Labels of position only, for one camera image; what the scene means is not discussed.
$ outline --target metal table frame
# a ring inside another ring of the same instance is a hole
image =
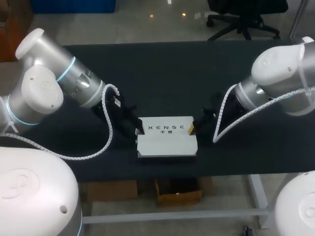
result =
[[[292,28],[291,28],[291,31],[290,31],[290,38],[295,41],[295,36],[296,36],[296,29],[301,21],[301,17],[303,16],[305,10],[306,10],[306,7],[307,5],[309,4],[309,0],[301,0],[301,3],[299,5],[299,8],[296,12],[296,15],[295,15],[295,19],[294,19],[294,22],[293,22],[293,25],[292,25]]]
[[[218,218],[218,217],[242,217],[259,216],[259,224],[262,229],[271,228],[274,224],[274,210],[277,197],[283,187],[298,174],[287,174],[278,190],[268,203],[266,194],[260,179],[260,175],[248,175],[252,196],[256,208],[238,210],[202,210],[202,211],[180,211],[159,212],[142,214],[120,214],[104,216],[83,217],[84,224],[101,224],[115,222],[149,221],[149,220],[174,220],[174,219],[196,219],[196,218]]]

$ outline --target table leg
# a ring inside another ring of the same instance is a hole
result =
[[[309,0],[301,0],[301,3],[299,5],[299,8],[296,12],[296,15],[295,15],[295,19],[294,19],[294,22],[293,22],[293,25],[292,25],[292,28],[291,28],[291,31],[290,31],[290,38],[294,41],[295,39],[295,35],[296,35],[296,29],[300,23],[300,20],[301,20],[301,17],[302,15],[304,14],[304,11],[307,7],[309,3]]]

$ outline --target office chair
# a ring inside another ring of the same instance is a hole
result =
[[[208,40],[215,40],[233,30],[242,33],[246,40],[251,40],[248,28],[274,33],[274,39],[280,38],[278,29],[265,25],[260,15],[284,13],[288,10],[286,0],[208,0],[209,7],[219,15],[209,15],[207,26],[213,27],[214,21],[219,20],[231,23]]]

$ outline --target blue led ring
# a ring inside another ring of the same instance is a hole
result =
[[[62,73],[61,76],[59,76],[59,78],[56,80],[57,83],[68,73],[68,71],[71,69],[71,67],[73,66],[74,62],[75,62],[75,57],[72,58],[70,65],[68,66],[68,68],[64,71],[64,73]]]
[[[22,124],[25,124],[25,125],[37,125],[37,124],[39,124],[39,123],[27,123],[27,122],[24,122],[24,121],[20,120],[19,118],[17,118],[17,117],[13,114],[13,112],[11,111],[11,109],[10,109],[10,106],[9,106],[9,97],[10,97],[10,95],[8,96],[8,99],[6,100],[6,108],[8,109],[8,111],[9,111],[9,113],[10,113],[11,116],[13,116],[18,122],[20,122],[20,123],[22,123]]]

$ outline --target chair base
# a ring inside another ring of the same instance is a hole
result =
[[[222,15],[209,15],[208,22],[207,22],[208,27],[212,27],[214,25],[213,20],[219,20],[219,21],[223,21],[223,22],[227,22],[231,24],[228,27],[220,30],[218,33],[216,33],[212,37],[210,37],[208,41],[216,40],[217,38],[233,30],[237,30],[237,33],[242,33],[246,40],[251,40],[252,37],[248,31],[248,28],[271,32],[275,34],[274,39],[280,38],[280,31],[273,27],[265,25],[261,16],[259,16],[258,19],[253,19],[251,17],[244,17],[244,16],[234,17],[234,16],[222,16]]]

